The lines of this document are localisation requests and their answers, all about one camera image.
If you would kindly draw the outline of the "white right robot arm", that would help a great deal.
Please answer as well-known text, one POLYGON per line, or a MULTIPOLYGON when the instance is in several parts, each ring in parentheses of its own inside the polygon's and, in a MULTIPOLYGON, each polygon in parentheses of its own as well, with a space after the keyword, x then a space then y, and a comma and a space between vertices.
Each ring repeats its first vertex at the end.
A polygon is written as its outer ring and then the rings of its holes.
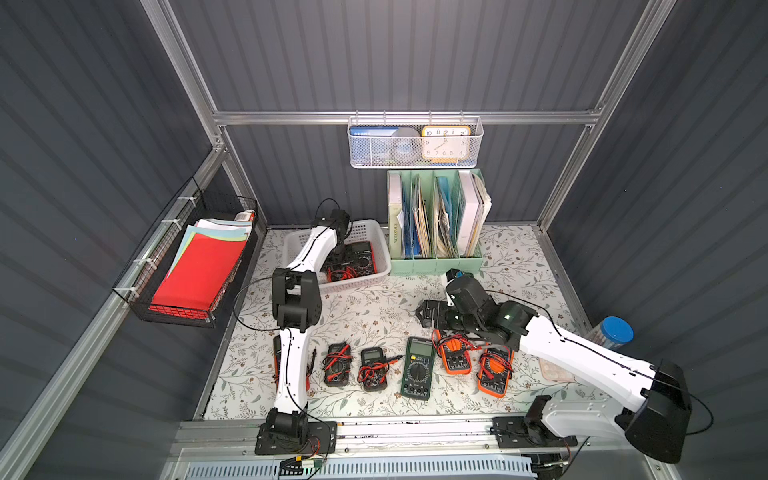
POLYGON ((523 418, 522 433, 535 445, 573 436, 624 438, 655 460, 680 461, 692 415, 692 396, 677 364, 624 356, 557 326, 542 306, 510 296, 497 302, 471 275, 454 271, 445 299, 424 300, 415 316, 425 328, 475 334, 509 356, 535 356, 592 385, 605 399, 568 403, 539 395, 523 418))

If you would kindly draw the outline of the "red multimeter with leads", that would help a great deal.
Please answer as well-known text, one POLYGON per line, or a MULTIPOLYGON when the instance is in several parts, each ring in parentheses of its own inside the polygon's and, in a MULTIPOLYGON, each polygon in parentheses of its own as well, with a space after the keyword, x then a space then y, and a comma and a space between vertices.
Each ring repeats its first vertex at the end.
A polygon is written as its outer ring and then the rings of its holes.
POLYGON ((345 256, 343 262, 335 269, 324 270, 328 282, 339 282, 370 276, 377 272, 375 256, 372 244, 368 241, 360 241, 345 244, 345 256))

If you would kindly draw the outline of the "white plastic basket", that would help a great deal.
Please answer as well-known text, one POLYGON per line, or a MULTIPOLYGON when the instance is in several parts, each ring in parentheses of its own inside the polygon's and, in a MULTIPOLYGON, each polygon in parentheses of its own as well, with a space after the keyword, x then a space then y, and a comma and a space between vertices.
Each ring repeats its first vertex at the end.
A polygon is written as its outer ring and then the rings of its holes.
POLYGON ((298 294, 301 275, 309 267, 317 275, 319 292, 374 286, 391 271, 387 242, 379 223, 366 219, 353 221, 341 233, 331 219, 317 219, 310 229, 290 233, 283 244, 283 268, 295 280, 272 281, 271 291, 281 300, 298 294))

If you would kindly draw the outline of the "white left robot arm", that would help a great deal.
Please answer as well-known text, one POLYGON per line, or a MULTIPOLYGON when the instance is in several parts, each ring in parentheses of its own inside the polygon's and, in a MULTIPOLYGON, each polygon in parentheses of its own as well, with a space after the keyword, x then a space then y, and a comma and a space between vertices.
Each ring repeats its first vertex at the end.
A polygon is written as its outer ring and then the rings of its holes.
POLYGON ((308 345, 322 313, 318 272, 343 243, 349 224, 349 214, 338 208, 316 218, 296 257, 272 274, 272 313, 281 348, 277 394, 266 420, 271 433, 306 436, 308 345))

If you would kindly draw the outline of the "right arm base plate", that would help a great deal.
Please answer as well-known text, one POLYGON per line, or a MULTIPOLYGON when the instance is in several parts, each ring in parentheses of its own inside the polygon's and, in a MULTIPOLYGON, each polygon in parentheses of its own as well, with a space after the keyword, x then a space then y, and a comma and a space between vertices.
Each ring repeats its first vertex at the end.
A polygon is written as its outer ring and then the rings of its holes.
POLYGON ((551 400, 550 395, 538 395, 524 415, 493 417, 489 431, 497 446, 500 449, 575 447, 578 443, 575 436, 559 436, 544 425, 544 407, 551 400))

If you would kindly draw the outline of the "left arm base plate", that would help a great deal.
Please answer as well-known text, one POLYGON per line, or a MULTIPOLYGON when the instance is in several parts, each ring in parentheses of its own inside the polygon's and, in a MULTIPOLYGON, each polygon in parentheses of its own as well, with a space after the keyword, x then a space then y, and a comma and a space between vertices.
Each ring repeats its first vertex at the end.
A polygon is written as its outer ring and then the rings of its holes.
POLYGON ((280 427, 265 422, 259 427, 254 447, 258 456, 334 453, 337 442, 336 423, 310 421, 297 427, 280 427))

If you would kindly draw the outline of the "red multimeter near left arm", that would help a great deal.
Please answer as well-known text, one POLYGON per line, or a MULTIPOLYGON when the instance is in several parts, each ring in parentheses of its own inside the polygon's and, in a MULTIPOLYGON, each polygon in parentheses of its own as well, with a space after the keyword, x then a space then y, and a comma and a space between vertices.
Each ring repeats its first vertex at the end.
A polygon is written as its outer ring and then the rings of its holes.
MULTIPOLYGON (((273 337, 272 342, 273 347, 273 366, 274 366, 274 375, 273 375, 273 381, 275 383, 275 388, 279 389, 279 383, 280 383, 280 366, 281 366, 281 352, 282 352, 282 342, 281 337, 279 335, 276 335, 273 337)), ((311 376, 314 371, 316 357, 317 357, 317 350, 313 349, 309 353, 306 354, 306 357, 308 358, 306 371, 305 371, 305 390, 310 390, 311 385, 311 376)))

